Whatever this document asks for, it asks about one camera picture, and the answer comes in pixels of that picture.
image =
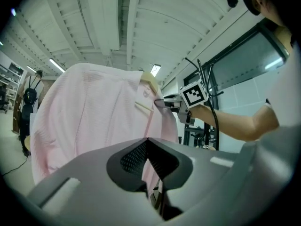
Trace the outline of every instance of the ceiling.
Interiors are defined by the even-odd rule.
[[[230,13],[226,0],[24,0],[0,46],[22,67],[48,76],[79,62],[122,70],[161,65],[165,81]]]

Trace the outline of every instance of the pink shirt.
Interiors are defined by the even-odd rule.
[[[56,80],[44,97],[31,133],[36,184],[95,149],[143,137],[177,142],[175,117],[170,110],[154,105],[156,98],[162,98],[161,92],[154,95],[147,83],[140,82],[141,75],[139,71],[81,63]],[[149,162],[143,180],[151,194],[158,176]]]

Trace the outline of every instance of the white tile wall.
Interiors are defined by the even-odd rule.
[[[282,67],[271,70],[254,79],[242,82],[227,89],[218,97],[220,111],[253,116],[264,105],[269,88],[282,71]],[[239,153],[245,142],[233,139],[220,132],[220,150]]]
[[[259,102],[259,95],[254,79],[234,85],[238,106],[244,106]]]

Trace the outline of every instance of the black cable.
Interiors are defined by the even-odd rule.
[[[217,86],[218,86],[218,85],[213,85],[213,86],[211,86],[211,87],[209,88],[209,91],[210,91],[211,89],[217,87]]]
[[[3,175],[1,175],[1,176],[5,176],[6,174],[8,174],[8,173],[10,173],[10,172],[12,172],[12,171],[14,171],[14,170],[17,170],[17,169],[19,169],[21,166],[23,166],[26,162],[27,162],[27,159],[28,159],[28,157],[26,157],[26,161],[25,162],[23,162],[18,168],[15,168],[15,169],[12,169],[12,170],[10,170],[9,172],[7,172],[7,173],[4,173]]]
[[[218,93],[218,94],[216,94],[216,95],[213,95],[213,94],[211,94],[211,93],[208,93],[211,97],[217,97],[217,96],[220,96],[220,95],[222,95],[224,92],[222,91],[222,92],[220,92],[220,93]]]
[[[205,134],[202,136],[202,137],[198,137],[198,139],[204,139],[204,137],[205,137]]]
[[[208,81],[207,81],[207,84],[206,84],[206,90],[207,90],[208,93],[209,93],[209,81],[210,81],[212,67],[213,67],[213,65],[210,66],[209,74],[208,74]]]
[[[209,104],[209,107],[210,107],[211,112],[213,114],[215,125],[216,125],[216,149],[218,150],[219,149],[219,143],[220,143],[220,131],[219,131],[219,126],[218,126],[218,120],[217,120],[215,110],[212,107],[210,99],[208,99],[208,104]]]
[[[204,83],[207,83],[203,69],[202,69],[201,61],[199,59],[197,59],[197,62],[198,62],[199,70],[201,71],[201,74],[202,74],[202,80],[204,81]]]
[[[201,71],[199,70],[199,68],[195,65],[194,62],[192,62],[190,59],[188,59],[187,57],[185,57],[185,59],[190,62],[194,67],[196,67],[197,71],[199,71],[199,73],[201,73]]]
[[[212,71],[212,67],[213,67],[214,64],[211,65],[210,67],[210,71],[209,71],[209,75],[208,75],[208,83],[207,83],[207,93],[210,95],[209,93],[209,81],[210,81],[210,76],[211,76],[211,71]],[[218,150],[219,149],[219,143],[220,143],[220,130],[219,130],[219,125],[218,125],[218,120],[217,120],[217,116],[216,116],[216,113],[215,113],[215,110],[211,104],[211,101],[210,101],[210,98],[208,98],[208,104],[209,104],[209,107],[211,109],[211,112],[213,114],[213,117],[214,117],[214,121],[215,121],[215,126],[216,126],[216,149]]]

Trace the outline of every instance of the wooden hanger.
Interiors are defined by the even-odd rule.
[[[153,93],[155,95],[157,95],[159,85],[157,84],[157,81],[156,81],[155,77],[151,73],[149,73],[149,72],[143,72],[140,81],[148,83],[150,85],[150,88],[153,91]],[[145,106],[145,105],[143,105],[143,104],[141,104],[141,103],[139,103],[137,101],[135,102],[135,105],[139,105],[139,106],[143,107],[144,109],[147,109],[148,111],[151,111],[151,112],[154,111],[153,109],[148,108],[147,106]]]
[[[155,95],[158,93],[159,85],[155,77],[149,72],[143,72],[140,81],[149,83],[151,90],[154,92]]]

